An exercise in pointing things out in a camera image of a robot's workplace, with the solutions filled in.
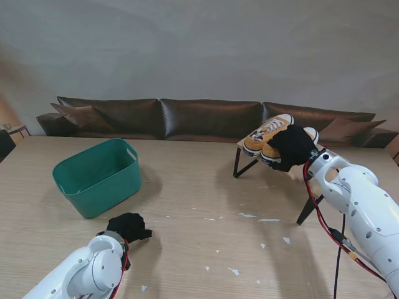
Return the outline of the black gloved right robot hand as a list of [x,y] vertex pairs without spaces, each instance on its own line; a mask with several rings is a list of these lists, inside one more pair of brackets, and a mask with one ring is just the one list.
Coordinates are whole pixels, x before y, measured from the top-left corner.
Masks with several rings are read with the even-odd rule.
[[268,162],[272,169],[288,173],[293,166],[305,164],[317,147],[312,138],[300,126],[289,125],[286,130],[280,131],[268,145],[280,154],[280,162]]

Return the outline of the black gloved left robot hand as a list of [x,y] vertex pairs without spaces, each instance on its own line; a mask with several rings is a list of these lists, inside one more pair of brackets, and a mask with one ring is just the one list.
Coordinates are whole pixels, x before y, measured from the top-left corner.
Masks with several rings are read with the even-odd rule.
[[129,244],[136,240],[145,240],[153,231],[146,228],[144,218],[138,213],[127,212],[108,221],[107,230],[116,232]]

